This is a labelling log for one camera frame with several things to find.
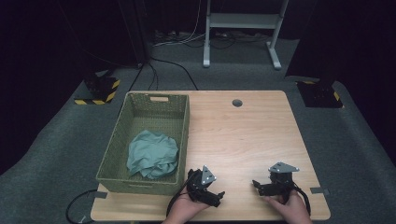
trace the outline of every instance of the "cable on floor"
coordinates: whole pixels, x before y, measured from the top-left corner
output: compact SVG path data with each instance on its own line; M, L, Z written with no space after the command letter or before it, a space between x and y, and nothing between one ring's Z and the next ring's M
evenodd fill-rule
M161 63L171 63L171 64L174 64L174 65L176 65L176 66L181 67L181 68L187 73L187 75L189 76L189 78L190 78L190 80L191 80L192 85L194 85L195 89L198 91L197 85L195 84L195 82L194 82L194 80L192 79L192 77L191 77L189 71L187 71L187 69L186 69L185 67L183 67L182 65L180 65L180 64L178 64L178 63L172 63L172 62L168 62L168 61L165 61L165 60L155 59L155 58L153 58L153 57L151 57L151 59L154 60L154 61L157 61L157 62L161 62Z
M134 78L134 81L132 82L131 87L129 88L128 91L130 91L130 90L132 89L132 86L136 83L136 81L137 81L137 79L139 78L140 73L142 73L142 70L143 70L144 67L145 67L144 64L140 67L140 70L139 70L139 72L137 73L136 77Z
M82 196L84 196L84 195L87 195L87 197L88 197L88 196L90 195L90 193L93 193L93 192L96 192L96 191L97 191L97 189L90 189L90 190L87 190L87 191L85 191L85 192L79 194L76 198L73 199L73 201L72 201L69 205L67 205L65 215L66 215L66 219L67 219L67 221L68 221L69 223L72 223L72 224L79 224L79 223L88 224L88 223L93 223L93 222L94 222L92 219L91 219L91 220L88 220L88 221L86 221L86 222L82 222L82 220L81 220L80 222L73 221L73 220L70 218L70 216L69 216L69 209L70 209L70 207L73 205L73 203L74 203L77 199L79 199L80 197L82 197Z
M151 89L152 84L154 83L154 80L157 79L157 87L155 88L155 90L158 90L158 74L157 74L157 70L151 65L151 63L148 63L148 65L151 67L152 73L153 73L153 77L152 77L152 81L149 84L148 90Z

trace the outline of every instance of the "wooden table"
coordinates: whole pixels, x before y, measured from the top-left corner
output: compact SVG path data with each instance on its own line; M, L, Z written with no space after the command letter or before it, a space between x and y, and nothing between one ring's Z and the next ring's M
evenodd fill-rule
M263 201L252 179L269 184L268 168L283 161L300 168L294 182L308 195L313 220L330 217L304 141L283 91L167 91L188 94L191 123L186 177L207 165L217 180L208 188L225 191L221 205L193 220L277 220L282 217ZM233 100L242 106L233 105ZM99 185L98 191L108 192ZM91 216L97 221L164 220L170 196L108 192L96 198Z

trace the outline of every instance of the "table leg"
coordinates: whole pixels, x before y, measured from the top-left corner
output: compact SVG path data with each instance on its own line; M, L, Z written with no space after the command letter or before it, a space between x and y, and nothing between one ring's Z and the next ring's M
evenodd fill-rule
M210 0L207 0L206 10L206 29L205 29L205 45L204 45L204 67L210 66Z

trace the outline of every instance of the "light blue cloth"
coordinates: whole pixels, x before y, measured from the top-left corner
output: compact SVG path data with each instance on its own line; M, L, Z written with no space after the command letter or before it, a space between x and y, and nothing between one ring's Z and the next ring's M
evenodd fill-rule
M173 138L145 130L129 145L126 165L131 175L140 172L150 179L171 175L177 168L177 151Z

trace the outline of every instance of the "black cable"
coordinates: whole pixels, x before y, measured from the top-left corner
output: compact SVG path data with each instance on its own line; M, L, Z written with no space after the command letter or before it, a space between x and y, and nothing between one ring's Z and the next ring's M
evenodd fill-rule
M197 85L195 85L194 80L192 79L192 77L191 77L189 71L187 71L187 69L186 69L185 67L183 67L182 65L180 65L180 64L178 64L178 63L172 63L172 62L168 62L168 61L165 61L165 60L159 60L159 59L155 59L155 58L153 58L153 57L151 57L151 59L154 60L154 61L157 61L157 62L161 62L161 63L171 63L171 64L174 64L174 65L176 65L176 66L181 67L181 68L187 73L187 75L189 75L189 78L190 78L190 80L191 80L191 82L192 82L192 85L194 85L195 89L198 91Z
M311 216L311 203L309 202L308 196L295 183L294 183L294 189L297 190L299 193L301 193L301 195L303 195L306 211L308 212L308 215Z
M148 63L148 65L151 67L151 70L152 70L152 73L153 73L152 81L149 84L148 90L151 89L151 86L154 83L154 80L157 79L157 88L155 89L157 91L158 90L158 74L157 74L157 70L155 70L155 68L151 65L151 63Z
M85 191L85 192L79 194L76 198L73 199L73 201L72 201L69 205L67 205L65 214L66 214L66 219L67 219L67 221L68 221L69 223L72 223L72 224L79 224L79 223L88 224L88 223L93 223L93 222L94 222L93 220L89 220L89 221L87 221L87 222L75 222L75 221L73 221L73 220L70 218L70 216L69 216L69 209L70 209L70 207L72 206L72 204L73 204L78 198L80 198L81 196L84 196L85 194L87 194L87 196L88 196L88 195L90 195L90 193L96 192L96 191L97 191L97 189L90 189L90 190L87 190L87 191Z
M134 81L132 82L131 87L129 88L128 91L130 91L132 89L132 86L136 83L137 78L140 76L140 73L142 72L144 67L145 67L145 65L143 64L142 67L140 68L139 72L137 73L137 76L134 78Z
M183 191L184 188L186 188L187 184L190 182L190 180L192 179L193 175L190 175L189 178L187 178L187 180L184 182L183 186L181 186L180 190L172 197L171 201L168 204L168 207L166 208L166 216L168 217L169 212L171 211L172 205L175 203L175 201L178 199L178 197L182 194L181 191Z

